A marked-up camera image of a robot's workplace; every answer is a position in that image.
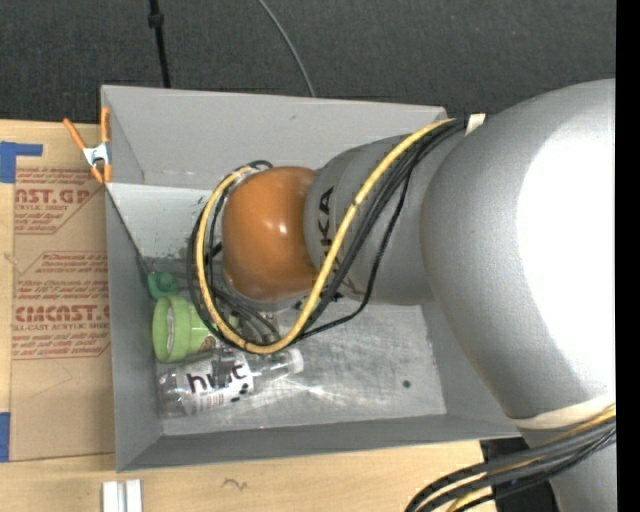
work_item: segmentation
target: cardboard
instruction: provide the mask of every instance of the cardboard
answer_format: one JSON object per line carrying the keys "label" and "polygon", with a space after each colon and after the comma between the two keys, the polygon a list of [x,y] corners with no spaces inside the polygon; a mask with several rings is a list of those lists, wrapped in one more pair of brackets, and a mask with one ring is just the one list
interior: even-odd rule
{"label": "cardboard", "polygon": [[10,460],[111,452],[104,188],[62,123],[0,121],[0,140],[44,150],[18,157],[12,194]]}

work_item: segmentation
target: white label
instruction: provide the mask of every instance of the white label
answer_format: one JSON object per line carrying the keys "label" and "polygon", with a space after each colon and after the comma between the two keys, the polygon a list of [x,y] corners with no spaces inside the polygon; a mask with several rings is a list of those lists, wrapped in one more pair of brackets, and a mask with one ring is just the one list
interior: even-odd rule
{"label": "white label", "polygon": [[176,374],[188,415],[232,404],[253,393],[253,375],[244,354],[205,359]]}

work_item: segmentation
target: yellow cable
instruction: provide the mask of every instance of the yellow cable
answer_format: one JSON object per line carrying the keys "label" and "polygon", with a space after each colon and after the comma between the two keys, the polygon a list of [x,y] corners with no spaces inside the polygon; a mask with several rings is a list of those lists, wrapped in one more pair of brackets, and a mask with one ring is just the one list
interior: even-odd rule
{"label": "yellow cable", "polygon": [[195,243],[195,251],[196,251],[196,270],[198,276],[198,282],[200,284],[200,290],[202,292],[202,298],[204,300],[205,306],[209,311],[213,321],[220,329],[222,334],[232,342],[234,345],[248,351],[253,352],[254,354],[272,354],[279,350],[282,350],[287,345],[289,345],[295,338],[300,334],[302,329],[304,328],[304,324],[308,320],[309,316],[313,312],[313,309],[316,306],[316,302],[318,301],[320,294],[322,293],[322,289],[324,288],[324,284],[329,277],[331,272],[331,267],[333,266],[336,256],[338,255],[338,251],[342,246],[342,242],[347,235],[347,231],[353,218],[358,211],[358,208],[362,201],[367,197],[373,186],[380,179],[380,177],[391,167],[391,164],[400,156],[404,151],[406,151],[409,147],[415,144],[422,137],[427,135],[429,132],[435,130],[437,127],[450,123],[453,119],[444,119],[442,121],[437,121],[435,123],[430,124],[418,130],[417,132],[406,137],[402,142],[400,142],[393,150],[378,164],[378,166],[374,169],[374,171],[369,175],[366,179],[355,198],[353,199],[353,203],[347,210],[340,227],[338,228],[336,235],[334,237],[333,243],[329,248],[329,252],[327,253],[324,263],[320,268],[320,272],[318,274],[318,278],[313,286],[311,293],[309,294],[309,298],[305,302],[305,305],[300,312],[295,324],[289,330],[289,332],[280,338],[275,343],[270,345],[258,345],[251,341],[245,340],[244,338],[238,336],[226,323],[226,321],[222,318],[222,315],[216,309],[216,306],[211,298],[211,294],[209,293],[209,287],[207,285],[205,268],[204,268],[204,238],[205,231],[207,227],[207,222],[209,216],[211,214],[211,210],[213,209],[214,204],[218,200],[218,198],[222,195],[224,190],[229,188],[233,182],[241,177],[243,174],[248,172],[250,169],[243,168],[239,171],[228,176],[222,183],[213,191],[213,194],[207,205],[204,208],[202,219],[200,220],[200,225],[198,227],[198,232],[196,234],[196,243]]}

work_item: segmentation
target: metal bracket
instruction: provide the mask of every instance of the metal bracket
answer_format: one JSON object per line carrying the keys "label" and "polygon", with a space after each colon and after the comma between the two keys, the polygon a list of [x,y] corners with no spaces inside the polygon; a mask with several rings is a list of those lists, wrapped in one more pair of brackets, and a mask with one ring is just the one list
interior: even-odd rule
{"label": "metal bracket", "polygon": [[102,483],[102,512],[142,512],[142,481]]}

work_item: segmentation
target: black cable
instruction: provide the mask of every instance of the black cable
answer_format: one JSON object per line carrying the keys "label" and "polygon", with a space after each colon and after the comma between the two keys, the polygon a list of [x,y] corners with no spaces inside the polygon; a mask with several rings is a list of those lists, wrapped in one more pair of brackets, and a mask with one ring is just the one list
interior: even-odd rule
{"label": "black cable", "polygon": [[295,59],[296,63],[298,64],[298,69],[300,69],[300,73],[302,73],[302,77],[304,78],[304,81],[307,84],[307,89],[309,89],[309,95],[312,98],[315,98],[316,97],[316,91],[314,90],[313,85],[311,84],[311,80],[309,79],[309,75],[307,74],[306,69],[302,65],[302,60],[300,59],[300,56],[298,55],[298,52],[296,51],[295,47],[293,46],[293,43],[291,42],[291,39],[289,39],[289,36],[285,32],[284,27],[280,24],[280,22],[278,21],[278,18],[276,18],[276,15],[273,14],[271,9],[269,9],[269,7],[267,6],[266,2],[264,2],[263,0],[257,0],[257,1],[260,4],[260,6],[264,9],[264,11],[267,13],[269,18],[271,18],[271,21],[273,21],[273,24],[278,29],[278,32],[280,32],[280,35],[284,39],[284,42],[287,44],[287,46],[289,48],[289,51],[291,52],[291,54],[293,55],[293,58]]}
{"label": "black cable", "polygon": [[167,61],[167,52],[164,47],[164,33],[162,25],[164,24],[164,14],[160,12],[160,4],[158,0],[149,0],[151,12],[149,13],[149,28],[156,33],[156,45],[158,47],[158,57],[160,58],[160,69],[162,71],[162,84],[166,89],[171,88],[171,78],[169,77],[169,63]]}
{"label": "black cable", "polygon": [[[186,258],[187,259],[187,265],[186,265],[187,288],[189,290],[189,296],[191,297],[191,302],[196,308],[198,315],[202,319],[207,329],[209,329],[209,331],[211,331],[211,333],[220,341],[228,342],[228,340],[222,335],[222,333],[215,328],[213,322],[211,321],[211,318],[209,317],[209,315],[207,314],[207,311],[203,307],[201,298],[197,294],[197,289],[199,289],[199,287],[194,286],[195,276],[193,275],[193,261],[194,261],[193,244],[195,240],[195,235],[198,231],[198,225],[200,224],[201,219],[202,219],[202,213],[200,213],[198,220],[196,220],[193,231],[191,233],[191,237],[189,237],[189,243],[187,244],[187,255],[186,255],[187,256]],[[215,296],[221,300],[221,302],[225,303],[229,308],[236,311],[238,313],[238,316],[240,316],[243,320],[246,320],[247,322],[249,322],[254,329],[256,329],[256,327],[255,325],[252,324],[252,321],[257,321],[262,325],[264,325],[264,327],[270,330],[273,334],[276,334],[276,335],[279,334],[278,330],[266,318],[264,318],[259,313],[253,311],[248,306],[236,301],[233,297],[231,297],[231,295],[216,288],[214,288],[214,293],[215,293]]]}
{"label": "black cable", "polygon": [[[324,312],[326,307],[333,300],[333,297],[337,293],[338,288],[342,285],[342,282],[344,281],[344,278],[346,277],[356,256],[358,255],[358,252],[360,251],[362,245],[364,244],[367,236],[371,232],[371,229],[373,228],[375,222],[378,220],[380,213],[387,206],[388,202],[390,201],[391,197],[395,194],[400,184],[402,184],[402,182],[405,179],[408,180],[408,176],[410,176],[411,172],[413,172],[413,168],[421,161],[422,158],[424,158],[424,156],[426,156],[430,151],[432,151],[435,147],[437,147],[441,142],[448,139],[450,136],[454,135],[455,133],[459,132],[460,129],[462,128],[463,128],[463,125],[460,122],[450,123],[448,125],[443,125],[439,128],[436,128],[435,130],[427,134],[427,136],[421,143],[418,143],[417,145],[415,145],[413,148],[413,151],[405,152],[405,154],[400,158],[400,160],[396,164],[396,167],[393,170],[390,169],[389,178],[382,185],[380,192],[376,194],[376,196],[371,200],[371,206],[368,208],[367,212],[365,213],[364,218],[361,221],[360,226],[358,228],[358,231],[356,232],[345,257],[340,264],[340,267],[336,270],[334,277],[332,278],[331,282],[329,283],[329,286],[325,290],[321,301],[318,303],[313,313],[309,317],[309,320],[305,324],[303,334],[298,338],[298,341],[304,338],[308,338],[313,334],[317,334],[319,332],[325,331],[330,327],[339,325],[347,320],[350,320],[351,318],[359,314],[364,309],[364,306],[366,306],[366,303],[364,304],[364,306],[361,304],[361,306],[358,308],[355,314],[352,313],[351,315],[347,315],[347,317],[343,317],[343,319],[339,319],[329,324],[325,324],[312,331],[307,331],[315,323],[315,321],[317,321],[317,319]],[[383,244],[385,245],[385,249],[386,249],[387,243],[388,243],[387,234],[385,234],[385,239],[383,239]],[[374,263],[374,266],[372,267],[372,271],[368,279],[367,291],[365,292],[362,302],[364,302],[365,299],[368,302],[370,298],[370,295],[373,291],[375,276],[377,274],[378,266],[380,264],[381,259],[382,259],[382,254],[380,254],[380,251],[378,251],[378,254],[376,255],[376,258],[375,258],[375,261],[377,263]]]}
{"label": "black cable", "polygon": [[[532,476],[530,476],[529,478],[524,479],[523,481],[520,481],[519,479],[516,478],[512,478],[512,480],[514,480],[514,483],[512,484],[511,487],[504,489],[503,491],[501,491],[500,493],[500,497],[501,498],[505,498],[508,496],[511,496],[513,494],[518,494],[522,491],[525,491],[527,489],[530,489],[531,487],[535,487],[536,485],[540,485],[541,483],[554,478],[556,476],[558,476],[559,474],[573,468],[574,466],[576,466],[577,464],[579,464],[580,462],[582,462],[583,460],[585,460],[586,458],[588,458],[589,456],[591,456],[593,453],[595,453],[596,451],[599,451],[601,449],[604,449],[610,445],[612,445],[613,443],[615,443],[615,434],[608,434],[606,436],[603,436],[603,438],[601,440],[598,440],[596,442],[594,442],[592,445],[588,446],[587,448],[585,448],[584,450],[582,450],[580,453],[577,453],[573,456],[567,457],[567,460],[565,462],[561,462],[561,463],[556,463],[555,466],[549,470],[549,471],[544,471],[542,472],[542,474],[537,473],[534,474]],[[467,503],[466,505],[464,505],[463,507],[459,508],[456,510],[456,512],[465,512],[467,510],[470,510],[474,507],[477,507],[478,505],[492,500],[494,497],[491,494],[488,494],[486,496],[482,496],[470,503]],[[446,501],[443,500],[443,503],[439,503],[439,504],[435,504],[435,502],[429,503],[429,508],[420,508],[417,510],[417,512],[428,512],[431,510],[435,510],[437,509],[439,506],[443,505],[444,503],[446,503]]]}
{"label": "black cable", "polygon": [[[604,447],[606,443],[611,441],[611,437],[615,436],[615,423],[616,420],[613,417],[602,424],[590,427],[584,432],[573,434],[569,438],[555,441],[540,448],[523,450],[491,462],[476,464],[446,475],[418,493],[407,505],[405,512],[432,511],[452,499],[460,498],[483,487],[495,486],[524,477],[528,477],[528,480],[523,483],[523,485],[527,485],[527,488],[542,483],[552,476],[573,467],[579,461],[584,460]],[[527,461],[530,462],[522,466],[522,463]],[[510,466],[515,467],[501,471],[503,468]],[[455,482],[483,473],[486,473],[486,475],[467,484],[457,486],[423,504],[433,494],[453,485]]]}
{"label": "black cable", "polygon": [[367,306],[367,304],[369,303],[369,299],[371,298],[371,294],[373,292],[373,285],[375,283],[376,276],[378,275],[378,267],[380,266],[380,263],[382,261],[382,256],[384,256],[384,253],[387,250],[387,245],[389,244],[389,240],[391,239],[393,228],[395,227],[398,217],[400,216],[400,212],[402,211],[402,206],[404,205],[404,201],[407,196],[407,190],[409,189],[409,179],[410,179],[410,175],[407,176],[404,180],[404,187],[402,188],[400,199],[398,200],[396,209],[393,212],[393,216],[389,220],[389,224],[387,225],[387,229],[385,230],[384,236],[382,238],[382,243],[380,244],[380,247],[378,248],[378,251],[376,253],[373,266],[371,267],[371,273],[369,274],[367,290],[364,294],[364,297],[362,298],[362,301],[360,302],[360,306],[358,306],[358,309],[356,309],[353,313],[350,313],[346,316],[343,316],[342,318],[338,318],[337,320],[334,320],[333,322],[326,323],[324,325],[321,325],[320,327],[316,327],[311,331],[303,333],[298,337],[296,341],[303,340],[304,338],[308,338],[310,336],[313,336],[314,334],[318,334],[328,329],[332,329],[333,327],[337,327],[338,325],[341,325],[345,322],[353,320]]}
{"label": "black cable", "polygon": [[478,476],[486,472],[497,471],[500,468],[508,467],[511,465],[518,465],[532,459],[562,458],[568,453],[579,450],[580,447],[584,446],[586,443],[595,442],[601,436],[606,435],[610,430],[612,423],[615,423],[615,418],[610,419],[596,427],[592,427],[587,431],[574,434],[570,438],[555,441],[538,448],[521,450],[519,452],[512,453],[510,455],[506,455],[489,462],[481,462],[445,475],[425,487],[418,494],[416,494],[411,502],[407,505],[406,512],[412,512],[416,510],[416,507],[424,500],[428,499],[429,496],[444,489],[445,487],[453,485],[455,482],[458,482],[460,480],[465,480],[467,478]]}

